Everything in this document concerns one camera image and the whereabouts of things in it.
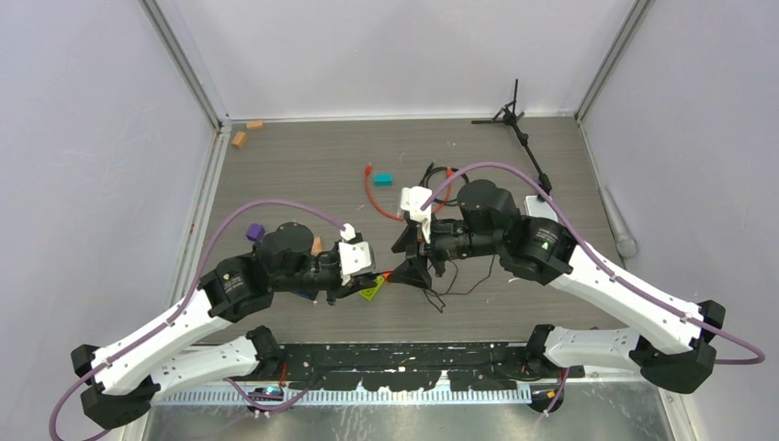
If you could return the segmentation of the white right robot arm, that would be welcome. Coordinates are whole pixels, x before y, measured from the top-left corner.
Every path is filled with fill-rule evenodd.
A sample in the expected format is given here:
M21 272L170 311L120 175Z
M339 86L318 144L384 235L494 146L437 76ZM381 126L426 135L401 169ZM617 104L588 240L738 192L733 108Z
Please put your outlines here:
M622 323L610 331L539 324L524 352L532 375L543 378L573 366L618 368L689 394L712 374L717 351L711 342L724 321L722 305L677 299L613 269L556 220L523 214L512 194L492 181L480 179L458 191L459 219L437 219L424 205L430 195L425 187L401 191L407 225L392 251L405 259L390 282L430 290L448 262L490 255L515 277L568 292Z

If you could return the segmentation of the black network switch box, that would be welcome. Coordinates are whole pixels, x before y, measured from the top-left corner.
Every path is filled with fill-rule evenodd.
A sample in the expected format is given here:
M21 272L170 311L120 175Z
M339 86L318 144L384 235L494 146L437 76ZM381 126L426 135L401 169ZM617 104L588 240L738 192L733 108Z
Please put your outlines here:
M319 294L317 290L293 290L292 293L303 299L311 301L316 300Z

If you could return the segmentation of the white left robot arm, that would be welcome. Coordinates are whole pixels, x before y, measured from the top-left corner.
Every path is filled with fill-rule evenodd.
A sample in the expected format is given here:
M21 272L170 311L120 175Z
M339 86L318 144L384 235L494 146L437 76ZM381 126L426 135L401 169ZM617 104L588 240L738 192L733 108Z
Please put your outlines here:
M80 395L85 416L114 429L180 390L224 378L273 379L284 355L265 326L212 349L190 352L188 347L269 308L279 292L311 300L323 292L334 304L374 287L374 252L361 233L343 234L319 253L314 244L308 227L284 223L250 252L219 262L200 278L188 300L160 315L159 323L149 322L112 345L74 349L74 372L95 373Z

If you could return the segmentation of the black power adapter with cord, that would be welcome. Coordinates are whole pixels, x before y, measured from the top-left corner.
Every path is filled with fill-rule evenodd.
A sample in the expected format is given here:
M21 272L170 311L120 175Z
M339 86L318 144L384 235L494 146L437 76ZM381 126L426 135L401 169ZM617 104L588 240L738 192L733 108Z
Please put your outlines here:
M437 313L443 314L446 311L447 300L467 297L483 288L491 278L495 264L496 257L493 256L489 259L489 264L485 267L486 271L482 275L463 278L464 272L460 264L447 263L446 267L449 268L449 271L443 280L435 281L431 288L422 288L423 297Z

